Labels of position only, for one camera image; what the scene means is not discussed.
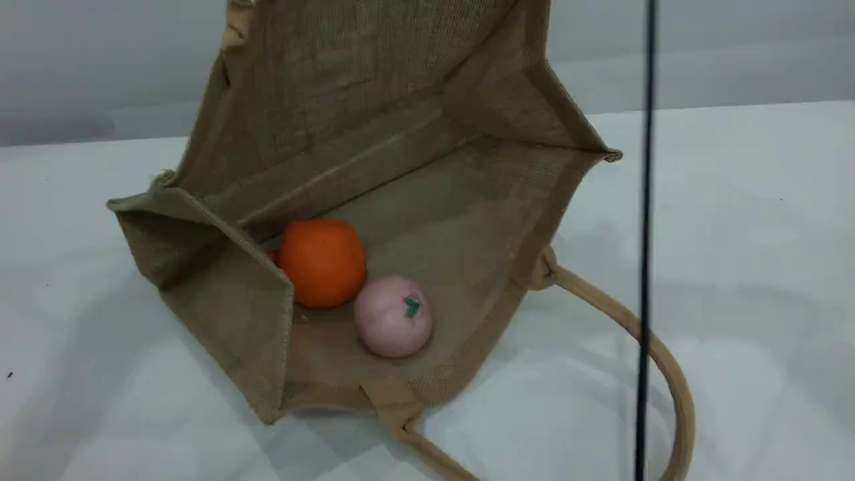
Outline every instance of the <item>black rod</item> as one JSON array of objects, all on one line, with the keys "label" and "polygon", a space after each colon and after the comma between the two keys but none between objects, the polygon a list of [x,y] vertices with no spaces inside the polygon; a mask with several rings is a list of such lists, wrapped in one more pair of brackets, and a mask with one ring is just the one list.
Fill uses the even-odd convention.
[{"label": "black rod", "polygon": [[653,109],[656,105],[657,0],[647,0],[645,50],[645,113],[641,176],[641,338],[639,339],[639,378],[635,401],[635,481],[645,480],[647,390],[650,382],[650,271],[653,231]]}]

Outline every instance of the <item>white table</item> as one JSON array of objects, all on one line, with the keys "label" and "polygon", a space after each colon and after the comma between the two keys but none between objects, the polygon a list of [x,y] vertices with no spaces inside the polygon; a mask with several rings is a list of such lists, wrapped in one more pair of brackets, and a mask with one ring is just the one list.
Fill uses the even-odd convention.
[{"label": "white table", "polygon": [[[592,120],[626,158],[585,179],[553,246],[635,307],[640,115]],[[690,479],[851,478],[855,103],[658,120],[654,327],[693,388]],[[435,478],[372,419],[262,426],[137,274],[104,201],[184,144],[0,149],[0,478]],[[530,294],[423,430],[485,479],[630,479],[636,353],[581,301]],[[673,414],[652,381],[657,477]]]}]

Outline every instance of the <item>burlap tote bag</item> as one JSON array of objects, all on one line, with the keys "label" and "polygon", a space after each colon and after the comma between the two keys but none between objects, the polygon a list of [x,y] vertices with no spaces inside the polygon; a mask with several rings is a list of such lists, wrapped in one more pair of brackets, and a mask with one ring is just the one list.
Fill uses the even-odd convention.
[{"label": "burlap tote bag", "polygon": [[[236,2],[184,158],[109,202],[139,270],[265,423],[291,410],[376,414],[450,479],[474,476],[415,429],[478,371],[528,289],[626,307],[556,264],[550,240],[582,176],[617,160],[545,61],[546,0]],[[292,219],[345,219],[369,276],[412,277],[435,331],[390,361],[350,306],[294,305],[261,247]],[[656,338],[683,479],[693,404]]]}]

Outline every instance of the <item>white surface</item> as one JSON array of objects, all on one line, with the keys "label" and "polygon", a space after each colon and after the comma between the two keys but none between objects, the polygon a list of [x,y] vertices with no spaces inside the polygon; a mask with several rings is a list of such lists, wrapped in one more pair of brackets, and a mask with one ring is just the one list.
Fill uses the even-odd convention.
[{"label": "white surface", "polygon": [[[226,0],[0,0],[0,145],[187,135]],[[855,98],[853,0],[660,0],[660,105]],[[644,2],[552,0],[586,112],[641,108]]]},{"label": "white surface", "polygon": [[[855,103],[657,119],[654,322],[698,409],[690,479],[849,479]],[[592,120],[627,155],[582,182],[553,246],[635,307],[640,116]],[[144,189],[183,146],[0,149],[0,478],[431,478],[372,419],[260,425],[137,274],[104,201]],[[582,302],[530,294],[423,430],[484,479],[630,479],[635,355]],[[653,385],[657,478],[673,414]]]}]

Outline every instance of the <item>jute bag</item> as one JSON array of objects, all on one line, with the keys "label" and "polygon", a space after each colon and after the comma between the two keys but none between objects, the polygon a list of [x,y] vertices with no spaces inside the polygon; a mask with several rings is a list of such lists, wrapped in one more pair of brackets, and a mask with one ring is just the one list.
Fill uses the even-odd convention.
[{"label": "jute bag", "polygon": [[[582,176],[617,160],[544,58],[546,0],[232,2],[184,158],[111,200],[139,270],[265,423],[295,409],[375,414],[449,479],[475,479],[416,432],[463,389],[529,289],[557,284],[616,320],[626,307],[557,265],[549,243]],[[351,307],[314,311],[261,244],[285,223],[351,223],[369,275],[416,279],[432,340],[369,353]],[[694,419],[675,401],[664,479],[683,479]]]}]

